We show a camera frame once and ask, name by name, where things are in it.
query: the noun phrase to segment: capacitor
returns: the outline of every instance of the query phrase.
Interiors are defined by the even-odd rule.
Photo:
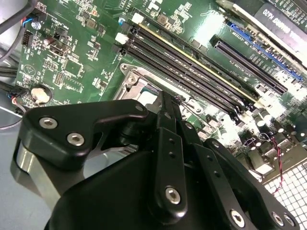
[[[223,139],[228,137],[228,132],[225,128],[221,128],[220,132],[221,132],[221,136],[222,136]]]
[[[216,140],[221,139],[221,138],[220,138],[220,136],[219,136],[219,135],[217,135],[217,134],[216,134],[216,135],[214,135],[212,138],[214,138],[214,139],[216,139]]]
[[[279,133],[284,132],[284,128],[282,127],[282,125],[278,121],[274,121],[273,125],[274,125],[275,129],[277,129],[277,132],[279,132]]]
[[[286,125],[286,132],[291,135],[297,134],[297,132],[295,131],[294,127],[291,124]]]
[[[255,143],[254,142],[252,142],[250,145],[249,145],[249,148],[250,148],[250,150],[255,150],[256,149],[256,145],[255,145]]]
[[[54,40],[54,38],[53,37],[47,37],[47,38],[45,38],[44,40],[43,40],[43,44],[45,45],[45,46],[48,46],[48,45],[50,45],[51,43],[53,43],[55,40]]]
[[[272,119],[272,115],[269,114],[268,111],[264,110],[262,113],[261,113],[261,116],[263,117],[263,120],[265,122],[269,122],[271,119]]]
[[[261,141],[258,139],[257,136],[253,136],[254,140],[254,144],[256,147],[260,147],[261,146]]]
[[[262,119],[261,116],[255,117],[255,122],[256,122],[256,125],[259,127],[262,127],[265,125],[265,121]]]

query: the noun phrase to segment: blue pcie slot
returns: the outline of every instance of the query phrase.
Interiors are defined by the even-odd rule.
[[[246,33],[244,33],[242,30],[240,30],[235,24],[233,24],[232,22],[227,22],[227,25],[233,30],[235,31],[238,35],[240,35],[242,38],[244,38],[247,42],[249,42],[250,44],[252,44],[257,50],[261,51],[261,53],[263,53],[265,56],[267,56],[269,59],[271,59],[272,61],[274,61],[279,67],[281,67],[284,71],[286,71],[287,73],[289,73],[292,77],[294,77],[295,79],[302,81],[303,78],[299,75],[297,75],[294,71],[290,70],[287,68],[287,66],[285,66],[283,63],[281,63],[279,60],[277,60],[276,58],[274,58],[272,56],[272,54],[268,53],[267,51],[265,51],[264,48],[262,48],[260,45],[253,43],[252,38],[247,35]]]

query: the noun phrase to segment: red wire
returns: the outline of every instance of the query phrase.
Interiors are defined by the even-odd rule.
[[[281,160],[282,151],[280,147],[278,147],[275,138],[272,138],[273,146],[277,150],[278,164],[279,164],[279,172],[280,172],[280,183],[277,189],[272,193],[273,195],[277,193],[283,187],[283,163]]]

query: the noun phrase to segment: black cable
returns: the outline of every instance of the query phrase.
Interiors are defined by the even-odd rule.
[[[4,77],[4,78],[16,78],[16,77],[17,77],[17,73],[6,73],[6,72],[1,72],[1,71],[0,71],[0,77]]]
[[[10,129],[10,128],[14,128],[14,127],[18,126],[21,123],[21,121],[22,121],[22,118],[20,120],[16,121],[15,123],[9,125],[9,126],[2,126],[2,127],[0,127],[0,131]]]
[[[9,28],[19,23],[24,17],[29,15],[37,5],[38,0],[28,0],[27,4],[16,14],[0,24],[0,34],[7,31]]]
[[[7,50],[5,50],[2,47],[0,47],[0,55],[1,56],[5,55],[6,52],[7,52]],[[19,65],[18,59],[16,59],[13,55],[10,55],[9,57],[7,57],[6,61],[8,61],[8,63],[11,66],[18,66]]]
[[[7,67],[7,66],[0,66],[0,72],[5,73],[17,73],[18,69],[13,67]]]
[[[13,42],[11,47],[8,49],[8,51],[6,52],[5,55],[0,57],[0,62],[3,62],[5,59],[7,59],[14,52],[14,50],[18,46],[19,42],[23,38],[24,32],[25,32],[25,28],[21,26],[20,29],[19,29],[19,32],[17,34],[17,37],[15,38],[15,41]]]

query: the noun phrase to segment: gray surface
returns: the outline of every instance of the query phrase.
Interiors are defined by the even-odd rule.
[[[15,122],[18,118],[0,110],[0,126]],[[19,127],[0,131],[0,229],[42,230],[50,211],[42,199],[17,184],[10,165]]]

